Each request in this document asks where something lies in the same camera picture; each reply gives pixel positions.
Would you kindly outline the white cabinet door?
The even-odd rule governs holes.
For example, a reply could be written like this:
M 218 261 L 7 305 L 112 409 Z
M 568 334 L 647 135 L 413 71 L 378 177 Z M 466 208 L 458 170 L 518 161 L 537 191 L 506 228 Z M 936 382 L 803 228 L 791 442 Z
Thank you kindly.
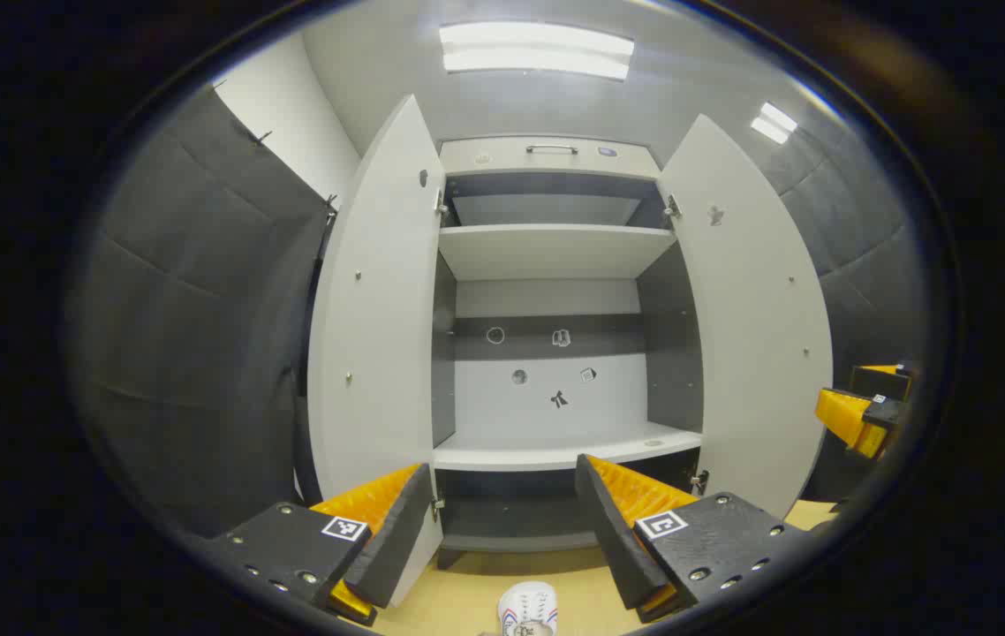
M 816 402 L 833 381 L 816 266 L 767 178 L 705 114 L 657 185 L 675 205 L 669 224 L 695 303 L 706 492 L 788 516 L 816 464 Z
M 307 407 L 321 494 L 433 463 L 435 262 L 441 158 L 407 95 L 389 114 L 336 215 L 310 323 Z M 442 527 L 418 540 L 421 572 Z

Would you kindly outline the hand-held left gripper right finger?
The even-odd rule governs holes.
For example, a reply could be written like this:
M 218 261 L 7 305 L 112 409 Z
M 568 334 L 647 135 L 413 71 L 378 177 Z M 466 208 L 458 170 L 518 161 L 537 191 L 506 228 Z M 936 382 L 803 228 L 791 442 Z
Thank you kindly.
M 575 491 L 626 609 L 641 623 L 715 617 L 798 567 L 812 533 L 721 492 L 688 494 L 588 454 Z

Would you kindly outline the white shoe cabinet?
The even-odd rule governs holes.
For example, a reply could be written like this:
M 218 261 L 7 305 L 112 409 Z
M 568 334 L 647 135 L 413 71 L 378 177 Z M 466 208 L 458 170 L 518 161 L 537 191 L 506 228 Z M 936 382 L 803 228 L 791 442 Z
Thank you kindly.
M 698 326 L 661 163 L 645 146 L 546 134 L 442 140 L 439 156 L 438 567 L 591 547 L 578 455 L 669 480 L 703 443 Z

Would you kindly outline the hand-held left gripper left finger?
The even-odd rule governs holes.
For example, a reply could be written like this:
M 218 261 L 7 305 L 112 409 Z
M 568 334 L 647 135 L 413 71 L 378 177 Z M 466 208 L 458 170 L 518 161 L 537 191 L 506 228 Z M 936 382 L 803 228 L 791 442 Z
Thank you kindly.
M 433 472 L 417 463 L 310 507 L 270 504 L 207 546 L 227 574 L 369 627 L 419 576 L 415 544 L 438 527 Z

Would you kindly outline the black backdrop cloth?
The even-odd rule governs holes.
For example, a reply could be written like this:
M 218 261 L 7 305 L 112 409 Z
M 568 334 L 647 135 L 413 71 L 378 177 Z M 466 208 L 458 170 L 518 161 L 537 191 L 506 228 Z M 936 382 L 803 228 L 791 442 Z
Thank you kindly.
M 824 293 L 831 386 L 850 390 L 857 367 L 922 361 L 930 310 L 915 207 L 873 149 L 839 126 L 797 126 L 760 168 Z
M 213 538 L 293 494 L 324 199 L 200 90 L 143 142 L 73 294 L 92 435 L 172 523 Z

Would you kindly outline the small ceiling light panel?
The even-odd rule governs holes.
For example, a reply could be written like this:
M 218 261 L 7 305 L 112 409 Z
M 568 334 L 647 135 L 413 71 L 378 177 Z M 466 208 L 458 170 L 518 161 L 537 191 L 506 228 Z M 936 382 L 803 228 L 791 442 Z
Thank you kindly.
M 781 109 L 765 102 L 750 122 L 750 129 L 778 145 L 784 145 L 797 131 L 798 123 Z

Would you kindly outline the white canvas shoe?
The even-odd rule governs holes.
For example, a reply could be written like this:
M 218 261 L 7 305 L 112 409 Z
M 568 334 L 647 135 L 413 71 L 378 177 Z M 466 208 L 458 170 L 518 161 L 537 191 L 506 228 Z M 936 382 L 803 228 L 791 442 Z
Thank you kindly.
M 520 582 L 497 604 L 500 636 L 556 636 L 558 599 L 547 582 Z

